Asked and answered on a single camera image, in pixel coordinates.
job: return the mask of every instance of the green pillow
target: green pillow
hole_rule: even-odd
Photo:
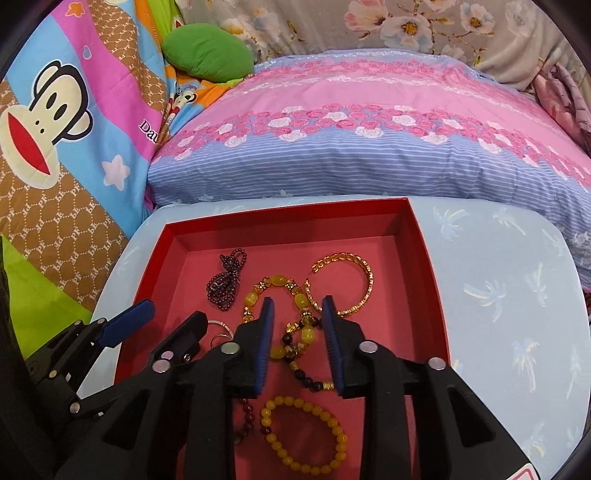
[[[207,23],[175,28],[164,39],[162,51],[176,68],[215,83],[245,77],[254,69],[251,52],[238,38]]]

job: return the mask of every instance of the monkey's red mouth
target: monkey's red mouth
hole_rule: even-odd
[[[45,160],[45,156],[37,146],[37,142],[25,128],[25,126],[18,121],[18,119],[8,112],[8,129],[10,136],[14,142],[14,146],[21,154],[21,157],[33,168],[49,175],[49,166]]]

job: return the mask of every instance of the star print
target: star print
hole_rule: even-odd
[[[116,155],[110,162],[104,161],[103,170],[106,173],[105,179],[103,180],[105,187],[115,185],[117,190],[122,192],[125,188],[124,180],[129,177],[131,168],[123,165],[121,155]]]
[[[82,2],[72,2],[70,5],[68,5],[68,11],[66,12],[67,17],[74,15],[76,18],[80,18],[84,14],[85,12]]]

